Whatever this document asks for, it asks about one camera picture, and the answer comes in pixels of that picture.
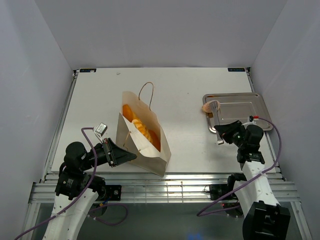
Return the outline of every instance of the paper bag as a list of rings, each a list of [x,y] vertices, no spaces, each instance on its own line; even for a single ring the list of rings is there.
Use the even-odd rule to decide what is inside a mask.
[[[131,91],[122,93],[122,105],[116,130],[116,145],[137,155],[137,158],[130,163],[163,177],[171,157],[170,148],[165,133],[158,122],[157,115],[151,110],[150,105],[145,104],[140,99],[140,93],[139,96]],[[155,132],[160,140],[161,151],[158,151],[135,125],[123,116],[122,106],[125,104],[130,106],[131,110],[146,125],[148,130]]]

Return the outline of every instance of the white wall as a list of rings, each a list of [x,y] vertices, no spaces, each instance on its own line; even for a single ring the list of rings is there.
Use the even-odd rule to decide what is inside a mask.
[[[34,0],[0,0],[0,239],[22,230],[71,80]]]
[[[279,127],[280,167],[294,181],[313,239],[320,239],[320,1],[288,0],[252,66]],[[278,145],[275,135],[272,140]]]
[[[251,66],[287,0],[35,0],[72,69]]]

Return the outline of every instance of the metal tray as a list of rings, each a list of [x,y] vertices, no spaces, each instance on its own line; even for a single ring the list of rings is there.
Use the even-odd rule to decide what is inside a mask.
[[[202,100],[203,104],[212,100],[221,103],[220,111],[217,114],[221,125],[231,124],[237,120],[246,123],[250,115],[271,121],[264,99],[256,92],[206,94]],[[206,114],[206,121],[210,132],[216,133],[212,113]],[[264,131],[273,128],[271,124],[263,120],[257,121],[257,125]]]

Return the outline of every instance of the white table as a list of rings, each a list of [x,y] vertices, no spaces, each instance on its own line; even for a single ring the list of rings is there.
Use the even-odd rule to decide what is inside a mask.
[[[59,171],[68,144],[79,141],[90,150],[81,133],[83,127],[103,122],[108,125],[107,137],[115,142],[122,91],[138,94],[148,81],[155,85],[151,108],[158,116],[172,153],[167,173],[241,172],[237,147],[217,145],[217,137],[209,132],[206,116],[201,111],[205,94],[252,91],[246,72],[228,72],[227,68],[97,68],[96,72],[80,72],[51,171]],[[141,98],[148,103],[150,95],[151,86],[146,86]],[[88,136],[94,145],[98,143],[92,132]],[[269,167],[273,158],[265,136],[260,145],[265,165]],[[115,168],[104,164],[97,171],[146,172],[130,163]]]

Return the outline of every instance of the metal frame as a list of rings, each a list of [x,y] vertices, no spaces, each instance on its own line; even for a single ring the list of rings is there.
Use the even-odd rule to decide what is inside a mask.
[[[247,77],[254,92],[254,85],[248,69],[245,69]],[[41,203],[54,203],[55,186],[58,174],[51,171],[52,163],[61,132],[64,126],[72,94],[75,88],[79,70],[74,71],[73,80],[62,110],[57,129],[46,159],[45,169],[41,183],[35,183],[32,187],[27,215],[23,230],[34,226],[38,217]],[[274,147],[271,143],[269,133],[266,139],[273,160],[276,158]],[[106,179],[107,184],[122,185],[122,203],[209,203],[210,195],[205,193],[206,186],[210,184],[225,184],[230,174],[166,174],[163,178],[152,173],[105,173],[97,172],[97,175]],[[275,173],[267,174],[270,186],[279,202],[291,202],[294,216],[298,223],[302,239],[311,240],[311,234],[303,214],[300,197],[293,182],[283,179],[279,166]],[[22,239],[29,240],[32,232],[26,234]]]

